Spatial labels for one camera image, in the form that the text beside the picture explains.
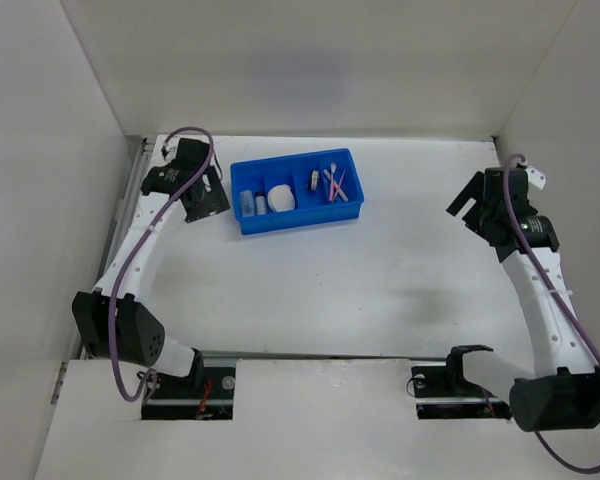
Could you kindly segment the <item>round beige powder puff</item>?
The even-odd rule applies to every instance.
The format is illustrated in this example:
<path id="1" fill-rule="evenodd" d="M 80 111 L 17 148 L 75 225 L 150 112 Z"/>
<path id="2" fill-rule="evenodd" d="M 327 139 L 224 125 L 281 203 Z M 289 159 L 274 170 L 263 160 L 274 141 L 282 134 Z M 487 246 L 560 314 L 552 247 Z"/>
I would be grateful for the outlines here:
<path id="1" fill-rule="evenodd" d="M 288 212 L 296 208 L 295 196 L 288 184 L 273 186 L 267 194 L 267 202 L 273 213 Z"/>

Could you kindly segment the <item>clear small bottle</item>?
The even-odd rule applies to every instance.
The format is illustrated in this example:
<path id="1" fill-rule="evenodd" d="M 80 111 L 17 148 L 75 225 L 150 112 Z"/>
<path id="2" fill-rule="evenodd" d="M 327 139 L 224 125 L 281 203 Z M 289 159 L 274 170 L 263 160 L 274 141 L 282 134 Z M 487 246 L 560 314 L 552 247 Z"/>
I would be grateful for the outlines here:
<path id="1" fill-rule="evenodd" d="M 255 215 L 255 200 L 251 190 L 243 190 L 240 192 L 239 205 L 241 216 L 243 218 L 249 218 Z"/>

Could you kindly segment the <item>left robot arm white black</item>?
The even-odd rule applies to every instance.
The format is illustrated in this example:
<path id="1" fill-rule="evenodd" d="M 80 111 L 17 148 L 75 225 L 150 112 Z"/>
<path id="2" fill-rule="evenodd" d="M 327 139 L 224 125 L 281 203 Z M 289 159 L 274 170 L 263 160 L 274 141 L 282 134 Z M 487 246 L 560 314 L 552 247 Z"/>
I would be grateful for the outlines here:
<path id="1" fill-rule="evenodd" d="M 178 228 L 201 217 L 205 176 L 216 181 L 212 144 L 191 138 L 166 163 L 153 167 L 140 187 L 131 225 L 108 269 L 89 292 L 78 292 L 72 313 L 86 353 L 169 376 L 181 396 L 203 387 L 202 354 L 167 335 L 145 306 L 157 269 Z"/>

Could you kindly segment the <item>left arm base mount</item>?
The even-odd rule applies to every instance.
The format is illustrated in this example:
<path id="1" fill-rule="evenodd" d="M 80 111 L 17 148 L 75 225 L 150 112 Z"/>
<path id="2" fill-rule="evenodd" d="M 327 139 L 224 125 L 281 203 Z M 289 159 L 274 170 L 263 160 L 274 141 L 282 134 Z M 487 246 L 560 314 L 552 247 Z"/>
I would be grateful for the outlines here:
<path id="1" fill-rule="evenodd" d="M 225 421 L 233 419 L 237 359 L 207 357 L 199 386 L 185 378 L 159 374 L 157 387 L 145 389 L 141 419 L 146 421 Z"/>

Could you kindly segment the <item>small bottle black cap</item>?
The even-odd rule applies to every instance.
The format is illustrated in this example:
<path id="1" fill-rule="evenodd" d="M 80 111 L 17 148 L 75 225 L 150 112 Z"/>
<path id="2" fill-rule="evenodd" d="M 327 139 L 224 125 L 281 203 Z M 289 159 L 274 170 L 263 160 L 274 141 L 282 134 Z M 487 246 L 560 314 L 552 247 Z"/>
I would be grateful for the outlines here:
<path id="1" fill-rule="evenodd" d="M 255 208 L 258 216 L 268 213 L 267 198 L 263 191 L 258 191 L 255 194 Z"/>

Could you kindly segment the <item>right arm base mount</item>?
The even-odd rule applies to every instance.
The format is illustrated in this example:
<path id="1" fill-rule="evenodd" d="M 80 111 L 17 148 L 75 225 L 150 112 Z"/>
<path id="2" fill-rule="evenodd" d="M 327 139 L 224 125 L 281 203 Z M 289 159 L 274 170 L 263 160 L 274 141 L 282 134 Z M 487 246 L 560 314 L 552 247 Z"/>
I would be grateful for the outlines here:
<path id="1" fill-rule="evenodd" d="M 510 407 L 476 385 L 457 386 L 443 361 L 414 361 L 407 393 L 419 420 L 512 419 Z"/>

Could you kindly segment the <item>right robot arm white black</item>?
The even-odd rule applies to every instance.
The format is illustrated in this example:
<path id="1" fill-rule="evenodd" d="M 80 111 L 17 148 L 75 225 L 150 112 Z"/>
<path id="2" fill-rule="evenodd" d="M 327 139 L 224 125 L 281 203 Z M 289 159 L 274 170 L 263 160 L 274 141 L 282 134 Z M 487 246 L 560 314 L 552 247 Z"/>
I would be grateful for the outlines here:
<path id="1" fill-rule="evenodd" d="M 529 333 L 533 370 L 497 357 L 485 345 L 456 346 L 446 357 L 445 386 L 457 394 L 484 389 L 505 402 L 525 432 L 592 429 L 600 424 L 600 366 L 567 314 L 573 307 L 551 221 L 528 199 L 529 172 L 477 172 L 448 207 L 464 205 L 466 227 L 486 240 L 514 286 Z"/>

